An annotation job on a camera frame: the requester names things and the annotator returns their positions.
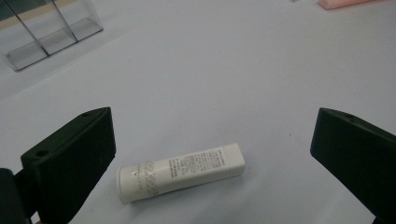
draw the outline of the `white table surface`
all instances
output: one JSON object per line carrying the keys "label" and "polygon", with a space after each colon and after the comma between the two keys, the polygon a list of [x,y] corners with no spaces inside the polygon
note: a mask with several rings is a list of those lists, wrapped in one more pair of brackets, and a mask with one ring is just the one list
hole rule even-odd
{"label": "white table surface", "polygon": [[[111,106],[118,152],[71,223],[372,223],[309,153],[318,109],[396,133],[396,1],[93,1],[105,30],[0,62],[0,166]],[[238,143],[242,176],[122,205],[120,166]]]}

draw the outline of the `white tube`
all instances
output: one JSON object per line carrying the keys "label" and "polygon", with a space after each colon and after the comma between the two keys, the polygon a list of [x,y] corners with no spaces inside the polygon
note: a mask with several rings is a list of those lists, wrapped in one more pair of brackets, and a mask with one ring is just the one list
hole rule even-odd
{"label": "white tube", "polygon": [[241,175],[245,161],[237,144],[120,168],[117,188],[122,203],[176,189]]}

